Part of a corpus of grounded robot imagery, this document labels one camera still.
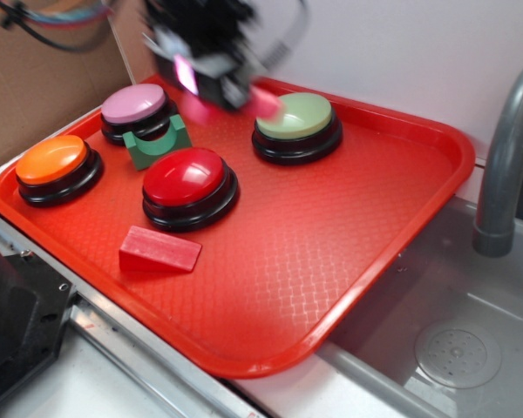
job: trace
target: sink drain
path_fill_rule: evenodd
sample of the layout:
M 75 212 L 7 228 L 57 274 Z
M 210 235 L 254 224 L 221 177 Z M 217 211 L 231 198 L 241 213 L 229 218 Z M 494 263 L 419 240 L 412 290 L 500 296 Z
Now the sink drain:
M 435 322 L 415 343 L 417 361 L 434 381 L 450 388 L 475 388 L 498 373 L 501 351 L 483 328 L 465 320 Z

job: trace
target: green block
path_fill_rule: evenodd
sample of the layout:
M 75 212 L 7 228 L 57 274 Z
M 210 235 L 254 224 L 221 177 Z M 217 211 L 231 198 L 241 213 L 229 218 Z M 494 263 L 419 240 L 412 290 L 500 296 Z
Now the green block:
M 192 146 L 188 131 L 180 115 L 171 116 L 171 124 L 165 135 L 153 141 L 144 141 L 133 132 L 122 135 L 136 170 L 143 170 L 171 151 Z

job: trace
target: red tray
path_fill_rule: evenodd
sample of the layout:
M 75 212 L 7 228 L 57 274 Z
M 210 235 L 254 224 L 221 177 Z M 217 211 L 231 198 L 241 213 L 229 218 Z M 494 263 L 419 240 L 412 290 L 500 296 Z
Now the red tray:
M 181 100 L 159 78 L 148 82 Z M 260 87 L 306 91 L 270 80 Z M 98 111 L 65 133 L 101 154 L 99 183 L 38 209 L 20 198 L 12 165 L 0 176 L 0 213 L 208 372 L 283 370 L 314 352 L 474 166 L 471 144 L 449 126 L 323 95 L 343 121 L 343 143 L 308 165 L 258 159 L 251 117 L 223 115 L 210 126 L 185 119 L 194 145 L 219 153 L 241 186 L 225 219 L 180 234 L 203 245 L 192 273 L 119 270 L 130 226 L 152 228 L 141 209 L 145 171 L 105 141 Z

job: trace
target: orange button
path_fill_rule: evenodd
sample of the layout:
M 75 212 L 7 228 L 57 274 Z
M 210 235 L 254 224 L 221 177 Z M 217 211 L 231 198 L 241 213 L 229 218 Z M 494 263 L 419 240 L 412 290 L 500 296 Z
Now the orange button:
M 46 139 L 29 149 L 17 162 L 16 174 L 27 185 L 61 179 L 87 155 L 85 142 L 75 135 Z

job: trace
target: red block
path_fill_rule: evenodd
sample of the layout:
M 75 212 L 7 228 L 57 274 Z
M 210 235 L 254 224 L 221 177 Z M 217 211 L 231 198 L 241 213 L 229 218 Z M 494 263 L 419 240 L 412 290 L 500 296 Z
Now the red block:
M 140 272 L 192 272 L 201 244 L 131 226 L 119 249 L 120 270 Z

